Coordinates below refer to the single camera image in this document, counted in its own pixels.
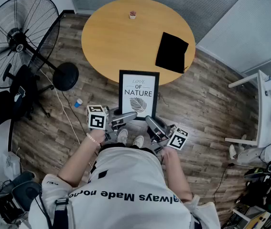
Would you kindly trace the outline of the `person's left forearm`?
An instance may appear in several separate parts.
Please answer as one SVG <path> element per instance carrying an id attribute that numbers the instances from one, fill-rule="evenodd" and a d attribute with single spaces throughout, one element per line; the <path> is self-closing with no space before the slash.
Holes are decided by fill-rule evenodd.
<path id="1" fill-rule="evenodd" d="M 88 136 L 58 172 L 58 177 L 72 187 L 77 187 L 90 159 L 102 142 L 94 142 Z"/>

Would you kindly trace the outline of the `dark grey backpack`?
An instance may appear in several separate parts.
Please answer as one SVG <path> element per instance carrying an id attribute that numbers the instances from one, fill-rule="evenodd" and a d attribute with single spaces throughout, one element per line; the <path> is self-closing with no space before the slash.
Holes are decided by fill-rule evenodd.
<path id="1" fill-rule="evenodd" d="M 17 223 L 29 212 L 32 201 L 41 190 L 35 178 L 33 172 L 24 171 L 0 188 L 0 218 L 6 224 Z"/>

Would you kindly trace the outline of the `person's right forearm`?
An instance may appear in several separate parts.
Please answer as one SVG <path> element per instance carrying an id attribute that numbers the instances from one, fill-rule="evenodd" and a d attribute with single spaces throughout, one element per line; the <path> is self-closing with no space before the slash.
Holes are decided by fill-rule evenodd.
<path id="1" fill-rule="evenodd" d="M 191 201 L 193 194 L 183 172 L 176 149 L 166 146 L 162 149 L 161 155 L 165 165 L 168 188 L 174 192 L 183 203 Z"/>

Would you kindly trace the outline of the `black cloth pouch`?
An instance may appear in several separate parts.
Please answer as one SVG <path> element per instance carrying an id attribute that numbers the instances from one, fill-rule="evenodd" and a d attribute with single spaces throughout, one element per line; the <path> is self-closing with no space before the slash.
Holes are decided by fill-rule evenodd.
<path id="1" fill-rule="evenodd" d="M 163 32 L 155 65 L 172 72 L 184 73 L 184 55 L 189 43 L 182 39 Z"/>

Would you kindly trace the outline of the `black framed nature print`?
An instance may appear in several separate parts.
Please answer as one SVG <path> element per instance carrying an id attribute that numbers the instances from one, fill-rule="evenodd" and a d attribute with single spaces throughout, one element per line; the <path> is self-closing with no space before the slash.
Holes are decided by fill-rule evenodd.
<path id="1" fill-rule="evenodd" d="M 156 115 L 159 72 L 119 71 L 119 110 L 121 113 L 136 112 L 136 120 Z"/>

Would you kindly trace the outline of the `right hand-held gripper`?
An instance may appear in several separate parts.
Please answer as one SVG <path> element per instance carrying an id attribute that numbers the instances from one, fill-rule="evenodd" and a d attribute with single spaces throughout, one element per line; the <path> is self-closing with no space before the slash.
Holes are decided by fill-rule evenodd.
<path id="1" fill-rule="evenodd" d="M 148 125 L 147 133 L 151 138 L 149 149 L 153 152 L 160 152 L 168 146 L 181 150 L 188 139 L 188 133 L 175 125 L 167 125 L 161 118 L 146 116 Z"/>

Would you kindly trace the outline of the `person's white shoe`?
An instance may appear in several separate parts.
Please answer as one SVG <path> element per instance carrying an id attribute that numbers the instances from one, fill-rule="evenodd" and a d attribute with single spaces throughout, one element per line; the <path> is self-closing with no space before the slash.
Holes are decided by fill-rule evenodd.
<path id="1" fill-rule="evenodd" d="M 127 140 L 128 140 L 128 130 L 125 128 L 121 129 L 117 136 L 117 142 L 126 145 Z"/>
<path id="2" fill-rule="evenodd" d="M 143 143 L 144 143 L 144 137 L 142 135 L 139 135 L 133 140 L 132 145 L 138 148 L 142 148 Z"/>

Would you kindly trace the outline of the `person's black trousers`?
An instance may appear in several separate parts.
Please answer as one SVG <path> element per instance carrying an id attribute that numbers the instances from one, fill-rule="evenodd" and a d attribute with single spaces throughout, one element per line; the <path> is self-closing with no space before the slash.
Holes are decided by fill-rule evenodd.
<path id="1" fill-rule="evenodd" d="M 100 150 L 99 150 L 98 153 L 100 154 L 103 150 L 106 150 L 106 149 L 112 148 L 112 147 L 126 147 L 126 145 L 123 144 L 123 143 L 106 144 L 106 145 L 103 145 L 103 146 L 100 148 Z M 129 146 L 129 148 L 133 148 L 133 149 L 138 149 L 138 150 L 146 151 L 146 152 L 149 152 L 149 153 L 151 153 L 151 154 L 154 155 L 154 153 L 153 153 L 150 149 L 148 149 L 148 148 L 146 148 L 146 147 L 142 147 L 142 146 L 140 145 L 140 143 L 137 143 L 137 142 L 133 142 L 133 144 L 132 144 L 131 146 Z"/>

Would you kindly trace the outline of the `small white gadget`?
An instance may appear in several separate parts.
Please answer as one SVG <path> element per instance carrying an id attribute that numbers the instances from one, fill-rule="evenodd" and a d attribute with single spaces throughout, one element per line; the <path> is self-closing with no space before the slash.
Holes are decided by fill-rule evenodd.
<path id="1" fill-rule="evenodd" d="M 21 101 L 26 95 L 26 91 L 22 86 L 19 86 L 18 92 L 14 96 L 14 102 L 19 102 Z"/>

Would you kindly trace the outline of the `pile of black equipment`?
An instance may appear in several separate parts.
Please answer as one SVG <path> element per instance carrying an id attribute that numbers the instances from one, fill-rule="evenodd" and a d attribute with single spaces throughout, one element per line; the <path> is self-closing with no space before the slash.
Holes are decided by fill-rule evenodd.
<path id="1" fill-rule="evenodd" d="M 252 168 L 244 175 L 246 190 L 235 203 L 267 209 L 271 205 L 271 162 L 265 168 Z"/>

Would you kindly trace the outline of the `open carton box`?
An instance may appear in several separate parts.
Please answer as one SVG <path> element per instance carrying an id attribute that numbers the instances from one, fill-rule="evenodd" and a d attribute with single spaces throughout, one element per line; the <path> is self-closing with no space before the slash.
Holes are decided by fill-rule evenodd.
<path id="1" fill-rule="evenodd" d="M 233 213 L 241 218 L 234 229 L 261 229 L 271 215 L 258 206 L 249 207 L 245 213 L 233 209 Z"/>

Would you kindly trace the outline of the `white table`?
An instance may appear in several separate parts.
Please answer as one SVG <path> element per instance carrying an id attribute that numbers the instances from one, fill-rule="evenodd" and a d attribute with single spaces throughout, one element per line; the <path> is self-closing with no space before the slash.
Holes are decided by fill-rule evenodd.
<path id="1" fill-rule="evenodd" d="M 257 137 L 255 140 L 241 140 L 233 138 L 225 138 L 226 142 L 238 143 L 264 148 L 271 144 L 271 78 L 258 71 L 257 73 L 238 80 L 228 85 L 228 88 L 233 88 L 251 80 L 258 81 L 258 100 L 259 100 L 259 119 Z"/>

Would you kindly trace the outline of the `person's right white shoe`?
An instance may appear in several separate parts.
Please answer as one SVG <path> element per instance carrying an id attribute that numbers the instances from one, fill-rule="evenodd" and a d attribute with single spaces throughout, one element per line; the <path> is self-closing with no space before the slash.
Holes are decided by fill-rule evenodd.
<path id="1" fill-rule="evenodd" d="M 142 135 L 139 135 L 133 140 L 132 145 L 138 148 L 142 148 L 143 143 L 144 143 L 144 137 Z"/>

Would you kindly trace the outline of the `person in white shirt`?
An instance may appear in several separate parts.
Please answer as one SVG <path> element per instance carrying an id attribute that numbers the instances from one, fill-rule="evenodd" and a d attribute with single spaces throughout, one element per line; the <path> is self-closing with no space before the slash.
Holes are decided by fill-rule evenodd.
<path id="1" fill-rule="evenodd" d="M 48 174 L 42 195 L 32 202 L 32 229 L 48 229 L 55 201 L 68 198 L 74 229 L 220 229 L 215 205 L 199 205 L 199 196 L 183 203 L 165 183 L 161 164 L 153 154 L 127 147 L 102 151 L 90 182 L 77 189 Z"/>

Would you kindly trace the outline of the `person's left white shoe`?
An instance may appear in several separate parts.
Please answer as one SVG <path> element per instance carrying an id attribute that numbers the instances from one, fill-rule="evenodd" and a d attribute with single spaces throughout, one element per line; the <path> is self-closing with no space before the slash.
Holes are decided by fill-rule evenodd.
<path id="1" fill-rule="evenodd" d="M 121 129 L 117 136 L 117 142 L 126 145 L 127 140 L 128 140 L 128 130 L 125 128 Z"/>

